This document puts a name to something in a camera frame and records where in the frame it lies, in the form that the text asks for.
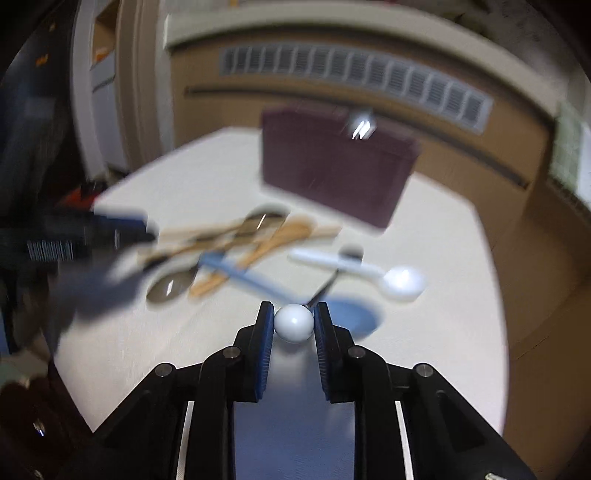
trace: screw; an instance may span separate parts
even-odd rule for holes
[[[173,366],[171,364],[159,364],[156,365],[156,368],[154,368],[154,373],[158,376],[158,377],[167,377],[168,375],[170,375],[173,371]]]
[[[227,346],[222,353],[225,358],[237,358],[240,356],[242,351],[237,346],[232,345]]]
[[[365,356],[365,348],[359,345],[353,345],[347,350],[347,355],[351,358],[363,358]]]
[[[433,367],[429,364],[418,364],[414,369],[421,377],[424,378],[433,375]]]

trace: white plastic spoon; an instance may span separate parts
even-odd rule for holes
[[[309,265],[337,268],[368,278],[377,283],[384,295],[398,301],[416,300],[427,286],[425,276],[414,267],[399,266],[386,271],[377,265],[347,260],[336,254],[309,248],[293,248],[288,256],[292,260]]]

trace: wall vent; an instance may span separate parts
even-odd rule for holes
[[[225,48],[222,75],[314,78],[382,92],[481,134],[493,99],[458,79],[393,55],[342,46],[255,44]]]

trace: maroon box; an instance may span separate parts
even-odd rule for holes
[[[367,140],[353,140],[348,123],[343,109],[263,112],[263,179],[386,228],[419,155],[418,142],[380,121]]]

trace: table surface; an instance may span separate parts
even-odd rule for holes
[[[417,301],[401,304],[366,281],[340,280],[333,297],[371,305],[380,319],[373,332],[354,334],[356,343],[391,364],[434,365],[501,432],[508,382],[505,321],[491,252],[472,204],[414,173],[390,226],[380,231],[262,184],[259,164],[259,131],[224,129],[129,176],[98,198],[95,211],[143,211],[165,229],[226,223],[274,203],[309,215],[318,225],[342,225],[334,241],[308,246],[336,252],[342,245],[359,244],[364,261],[384,268],[412,265],[428,281]],[[201,362],[231,345],[239,328],[254,323],[260,302],[267,299],[233,282],[203,299],[146,305],[145,294],[158,277],[195,260],[195,255],[178,258],[146,275],[133,249],[115,260],[60,273],[46,337],[91,429],[160,362],[177,367]],[[290,261],[287,250],[253,270],[304,298],[331,274]],[[352,472],[353,410],[324,401],[313,343],[312,338],[293,347],[274,339],[265,397],[236,408],[238,478],[348,478],[344,472]],[[290,452],[286,458],[269,455],[281,442],[286,443],[281,451]],[[302,470],[300,460],[318,455],[318,448],[324,449],[324,458],[314,473]],[[250,466],[257,459],[265,472]]]

